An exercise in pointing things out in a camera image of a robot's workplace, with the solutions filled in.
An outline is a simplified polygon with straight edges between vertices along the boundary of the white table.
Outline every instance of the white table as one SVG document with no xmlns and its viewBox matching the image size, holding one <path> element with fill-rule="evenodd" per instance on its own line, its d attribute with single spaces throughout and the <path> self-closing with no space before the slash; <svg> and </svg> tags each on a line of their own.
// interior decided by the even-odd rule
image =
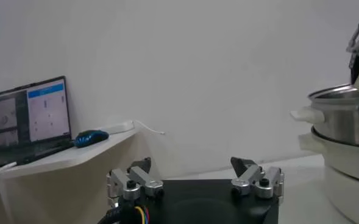
<svg viewBox="0 0 359 224">
<path fill-rule="evenodd" d="M 262 164 L 280 167 L 285 173 L 285 196 L 280 207 L 281 224 L 351 224 L 328 201 L 323 190 L 324 160 L 321 155 Z M 233 169 L 176 179 L 234 178 Z"/>
<path fill-rule="evenodd" d="M 16 166 L 0 173 L 0 194 L 9 223 L 13 223 L 13 219 L 8 199 L 9 196 L 4 183 L 6 179 L 78 166 L 104 153 L 105 151 L 112 149 L 115 145 L 130 138 L 136 132 L 137 130 L 133 129 L 124 133 L 111 135 L 108 140 L 99 142 L 97 144 L 80 149 L 73 147 L 40 159 L 38 161 L 34 161 L 30 164 Z"/>
</svg>

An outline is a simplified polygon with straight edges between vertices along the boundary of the metal bracket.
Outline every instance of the metal bracket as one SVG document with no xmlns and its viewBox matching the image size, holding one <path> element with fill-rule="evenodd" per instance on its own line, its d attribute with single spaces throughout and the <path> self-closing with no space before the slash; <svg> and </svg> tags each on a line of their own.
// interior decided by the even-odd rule
<svg viewBox="0 0 359 224">
<path fill-rule="evenodd" d="M 273 195 L 283 197 L 285 174 L 278 167 L 270 167 L 266 175 L 256 182 L 255 193 L 260 198 L 272 198 Z"/>
<path fill-rule="evenodd" d="M 265 172 L 258 165 L 248 165 L 246 171 L 238 178 L 231 181 L 233 186 L 232 193 L 239 196 L 248 195 L 251 191 L 251 185 L 261 179 Z"/>
<path fill-rule="evenodd" d="M 147 196 L 155 198 L 163 196 L 163 182 L 160 180 L 153 179 L 140 167 L 131 167 L 129 170 L 129 177 L 130 179 L 135 180 L 144 187 L 145 194 Z"/>
<path fill-rule="evenodd" d="M 119 187 L 118 196 L 122 196 L 128 201 L 140 198 L 140 185 L 129 179 L 122 170 L 112 170 L 111 179 Z"/>
</svg>

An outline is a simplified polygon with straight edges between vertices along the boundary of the black base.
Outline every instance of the black base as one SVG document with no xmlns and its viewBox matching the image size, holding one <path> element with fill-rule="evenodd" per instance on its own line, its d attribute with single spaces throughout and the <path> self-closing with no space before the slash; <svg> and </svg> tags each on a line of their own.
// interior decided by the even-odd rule
<svg viewBox="0 0 359 224">
<path fill-rule="evenodd" d="M 150 224 L 277 224 L 279 201 L 255 196 L 235 198 L 230 180 L 165 180 L 165 195 L 146 198 Z"/>
</svg>

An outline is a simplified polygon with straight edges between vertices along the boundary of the black cable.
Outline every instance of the black cable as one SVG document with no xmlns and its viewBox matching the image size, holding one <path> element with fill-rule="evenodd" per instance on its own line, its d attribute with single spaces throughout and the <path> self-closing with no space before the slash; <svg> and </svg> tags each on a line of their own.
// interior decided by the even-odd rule
<svg viewBox="0 0 359 224">
<path fill-rule="evenodd" d="M 106 215 L 101 218 L 98 224 L 113 224 L 121 220 L 121 210 L 120 208 L 113 208 L 106 212 Z"/>
</svg>

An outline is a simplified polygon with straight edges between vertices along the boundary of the blue mouse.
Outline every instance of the blue mouse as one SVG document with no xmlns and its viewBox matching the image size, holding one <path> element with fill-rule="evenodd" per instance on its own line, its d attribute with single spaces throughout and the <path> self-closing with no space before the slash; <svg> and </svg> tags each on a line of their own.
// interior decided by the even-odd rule
<svg viewBox="0 0 359 224">
<path fill-rule="evenodd" d="M 108 133 L 100 130 L 87 130 L 80 132 L 74 141 L 78 148 L 86 147 L 95 144 L 108 138 Z"/>
</svg>

